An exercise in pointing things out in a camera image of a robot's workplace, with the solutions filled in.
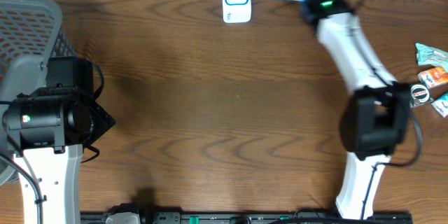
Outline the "dark green round-label box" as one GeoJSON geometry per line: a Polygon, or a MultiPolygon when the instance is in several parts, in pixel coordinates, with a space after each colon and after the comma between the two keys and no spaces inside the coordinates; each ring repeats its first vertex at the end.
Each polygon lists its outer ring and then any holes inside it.
{"type": "Polygon", "coordinates": [[[429,89],[424,83],[416,83],[410,85],[410,106],[412,108],[430,104],[434,101],[429,89]]]}

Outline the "orange tissue pack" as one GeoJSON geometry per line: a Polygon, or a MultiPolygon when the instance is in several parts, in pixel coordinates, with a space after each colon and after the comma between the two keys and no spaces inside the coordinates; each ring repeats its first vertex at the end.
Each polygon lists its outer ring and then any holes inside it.
{"type": "Polygon", "coordinates": [[[427,88],[435,88],[448,83],[447,72],[442,66],[422,71],[417,74],[417,77],[427,88]]]}

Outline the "teal tissue pack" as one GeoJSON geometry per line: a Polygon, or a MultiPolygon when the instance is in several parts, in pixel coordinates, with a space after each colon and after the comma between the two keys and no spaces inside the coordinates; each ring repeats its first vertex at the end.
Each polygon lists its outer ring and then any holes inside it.
{"type": "Polygon", "coordinates": [[[448,93],[432,102],[433,108],[443,117],[448,116],[448,93]]]}

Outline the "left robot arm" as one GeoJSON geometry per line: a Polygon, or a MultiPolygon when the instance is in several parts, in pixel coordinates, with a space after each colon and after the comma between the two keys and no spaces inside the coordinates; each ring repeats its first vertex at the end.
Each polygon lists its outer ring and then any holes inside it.
{"type": "Polygon", "coordinates": [[[116,123],[97,103],[98,65],[78,57],[48,63],[46,84],[19,94],[3,114],[12,157],[1,160],[18,173],[26,223],[79,223],[79,174],[85,150],[116,123]]]}

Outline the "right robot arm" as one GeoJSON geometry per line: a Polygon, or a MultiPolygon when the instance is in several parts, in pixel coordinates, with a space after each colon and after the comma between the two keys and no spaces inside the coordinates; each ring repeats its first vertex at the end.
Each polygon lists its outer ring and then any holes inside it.
{"type": "Polygon", "coordinates": [[[343,219],[366,221],[382,173],[392,167],[410,117],[410,86],[388,72],[366,39],[358,6],[346,0],[299,0],[306,22],[336,64],[349,93],[339,122],[347,151],[335,206],[343,219]]]}

